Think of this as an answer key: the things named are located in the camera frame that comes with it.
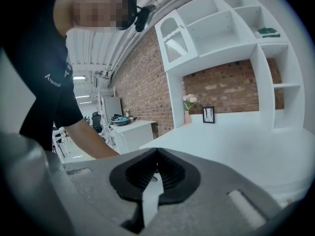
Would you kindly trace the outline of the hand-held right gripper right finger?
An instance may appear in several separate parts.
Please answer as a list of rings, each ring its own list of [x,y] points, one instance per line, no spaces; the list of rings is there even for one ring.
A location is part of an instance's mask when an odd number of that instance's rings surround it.
[[[266,220],[281,207],[262,188],[219,162],[180,151],[168,152],[200,172],[200,185],[184,202],[160,206],[144,236],[242,236],[252,231],[228,193],[239,190]]]

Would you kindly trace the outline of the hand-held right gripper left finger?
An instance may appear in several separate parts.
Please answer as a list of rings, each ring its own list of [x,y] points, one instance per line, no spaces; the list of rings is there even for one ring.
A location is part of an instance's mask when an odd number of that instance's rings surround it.
[[[68,236],[158,236],[158,222],[144,226],[141,189],[126,179],[133,169],[137,181],[148,174],[144,167],[154,158],[156,149],[142,149],[117,157],[63,164],[48,153],[49,173],[54,190],[63,206],[61,229]]]

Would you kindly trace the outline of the person's left forearm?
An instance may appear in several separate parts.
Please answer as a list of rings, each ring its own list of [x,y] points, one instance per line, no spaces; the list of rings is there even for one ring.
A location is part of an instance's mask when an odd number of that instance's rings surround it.
[[[73,142],[94,159],[119,156],[84,119],[64,129]]]

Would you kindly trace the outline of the white desk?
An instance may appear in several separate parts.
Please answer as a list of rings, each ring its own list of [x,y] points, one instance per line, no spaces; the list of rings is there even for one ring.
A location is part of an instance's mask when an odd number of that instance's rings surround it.
[[[267,130],[259,112],[202,115],[145,144],[225,164],[267,191],[281,206],[302,199],[315,176],[315,135],[303,128]]]

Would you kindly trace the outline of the white side table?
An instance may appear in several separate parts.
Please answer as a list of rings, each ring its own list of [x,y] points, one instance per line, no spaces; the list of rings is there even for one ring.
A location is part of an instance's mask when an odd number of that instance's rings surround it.
[[[155,121],[136,120],[124,126],[112,125],[112,134],[119,154],[126,154],[139,148],[154,139],[152,124]]]

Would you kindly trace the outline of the black office chair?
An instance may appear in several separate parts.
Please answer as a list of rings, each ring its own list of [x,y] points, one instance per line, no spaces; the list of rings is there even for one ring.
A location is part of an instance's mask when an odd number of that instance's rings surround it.
[[[98,112],[92,114],[92,127],[99,134],[102,132],[101,115]]]

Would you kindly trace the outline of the dark round bowl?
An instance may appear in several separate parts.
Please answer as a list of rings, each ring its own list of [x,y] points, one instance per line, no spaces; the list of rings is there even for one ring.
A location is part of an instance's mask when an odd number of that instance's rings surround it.
[[[112,116],[110,121],[114,126],[124,126],[131,122],[130,118],[124,116]]]

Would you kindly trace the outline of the white board panel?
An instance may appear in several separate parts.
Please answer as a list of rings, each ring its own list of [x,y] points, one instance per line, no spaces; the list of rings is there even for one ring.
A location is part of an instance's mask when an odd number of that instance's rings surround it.
[[[122,115],[121,100],[119,97],[102,97],[101,112],[106,125],[114,114]]]

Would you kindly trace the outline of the white flower bouquet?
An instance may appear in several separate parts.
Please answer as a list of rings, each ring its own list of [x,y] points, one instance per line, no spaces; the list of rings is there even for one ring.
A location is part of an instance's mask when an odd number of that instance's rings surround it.
[[[197,97],[193,94],[188,94],[183,96],[184,110],[189,111],[192,106],[197,102]]]

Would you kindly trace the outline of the person's black shirt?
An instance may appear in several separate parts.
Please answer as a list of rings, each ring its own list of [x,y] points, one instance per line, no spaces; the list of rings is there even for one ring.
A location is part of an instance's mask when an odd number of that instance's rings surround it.
[[[76,124],[83,116],[73,89],[66,38],[56,29],[56,0],[0,0],[0,45],[35,102],[20,133],[52,149],[54,127]]]

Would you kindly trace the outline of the white shelf hutch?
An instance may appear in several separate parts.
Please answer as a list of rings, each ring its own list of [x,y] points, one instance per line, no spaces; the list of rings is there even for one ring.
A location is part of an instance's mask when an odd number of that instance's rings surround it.
[[[298,58],[285,31],[258,0],[193,0],[176,9],[198,56],[165,69],[175,128],[184,124],[181,79],[189,74],[248,59],[253,67],[259,116],[267,130],[302,128],[305,91]],[[256,38],[261,28],[279,38]]]

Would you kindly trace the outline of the white arched cabinet door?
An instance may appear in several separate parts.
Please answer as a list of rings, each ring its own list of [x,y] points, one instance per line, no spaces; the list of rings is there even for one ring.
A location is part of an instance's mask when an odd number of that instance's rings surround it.
[[[192,37],[176,10],[162,18],[155,28],[165,69],[198,56]]]

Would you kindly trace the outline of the green object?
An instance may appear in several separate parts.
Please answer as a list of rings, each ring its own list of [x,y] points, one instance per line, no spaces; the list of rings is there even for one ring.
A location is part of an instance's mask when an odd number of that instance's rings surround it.
[[[281,34],[273,28],[261,28],[255,33],[256,38],[279,38]]]

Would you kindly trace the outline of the black picture frame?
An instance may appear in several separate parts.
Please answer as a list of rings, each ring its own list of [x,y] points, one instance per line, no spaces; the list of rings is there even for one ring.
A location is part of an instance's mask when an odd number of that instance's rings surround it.
[[[203,123],[215,123],[215,108],[203,107],[202,108]]]

